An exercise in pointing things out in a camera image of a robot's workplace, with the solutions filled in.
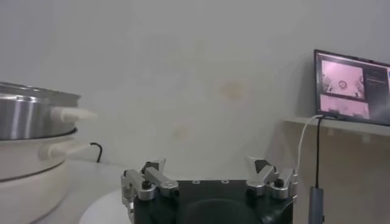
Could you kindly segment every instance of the black power cord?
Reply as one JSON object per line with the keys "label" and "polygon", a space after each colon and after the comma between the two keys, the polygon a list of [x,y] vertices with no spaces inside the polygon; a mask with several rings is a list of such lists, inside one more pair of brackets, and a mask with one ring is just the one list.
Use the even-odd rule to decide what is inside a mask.
{"label": "black power cord", "polygon": [[316,188],[319,188],[319,134],[320,134],[320,126],[321,126],[321,121],[325,118],[325,116],[319,117],[318,118],[318,123],[317,123],[317,163],[316,163]]}
{"label": "black power cord", "polygon": [[102,153],[103,153],[103,147],[97,142],[91,142],[90,145],[96,145],[99,147],[99,156],[97,156],[96,162],[100,163],[100,158],[102,157]]}

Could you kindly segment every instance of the pot handle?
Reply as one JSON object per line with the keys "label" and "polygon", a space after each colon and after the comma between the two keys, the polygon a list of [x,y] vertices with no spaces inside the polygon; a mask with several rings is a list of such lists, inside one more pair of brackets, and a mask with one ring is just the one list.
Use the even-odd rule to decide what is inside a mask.
{"label": "pot handle", "polygon": [[82,142],[71,139],[65,142],[48,144],[39,151],[39,156],[43,160],[53,159],[60,156],[70,158],[72,157],[73,153],[81,152],[83,150],[89,149],[90,147],[91,144],[89,142]]}
{"label": "pot handle", "polygon": [[63,123],[73,123],[83,119],[96,118],[98,115],[77,107],[53,107],[51,119]]}

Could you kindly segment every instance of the screw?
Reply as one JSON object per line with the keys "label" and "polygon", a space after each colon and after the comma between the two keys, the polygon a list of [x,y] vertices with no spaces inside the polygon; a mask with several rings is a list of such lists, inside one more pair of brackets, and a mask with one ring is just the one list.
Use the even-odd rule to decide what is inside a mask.
{"label": "screw", "polygon": [[147,189],[150,189],[151,187],[152,187],[151,182],[149,182],[147,180],[142,182],[142,189],[147,190]]}
{"label": "screw", "polygon": [[283,181],[283,179],[280,179],[278,178],[276,181],[275,181],[275,187],[283,187],[285,185],[285,182]]}

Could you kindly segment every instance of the white table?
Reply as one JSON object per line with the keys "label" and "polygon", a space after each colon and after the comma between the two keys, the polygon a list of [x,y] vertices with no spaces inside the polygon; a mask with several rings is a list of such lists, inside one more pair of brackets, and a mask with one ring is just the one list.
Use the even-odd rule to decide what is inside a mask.
{"label": "white table", "polygon": [[121,187],[123,167],[85,161],[67,161],[66,165],[69,173],[68,194],[53,211],[33,224],[78,224],[93,202]]}

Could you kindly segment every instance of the monitor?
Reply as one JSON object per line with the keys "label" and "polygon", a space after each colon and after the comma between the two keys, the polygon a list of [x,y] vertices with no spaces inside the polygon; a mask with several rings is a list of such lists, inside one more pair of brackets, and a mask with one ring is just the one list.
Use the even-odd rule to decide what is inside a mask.
{"label": "monitor", "polygon": [[390,65],[314,50],[316,113],[390,125]]}

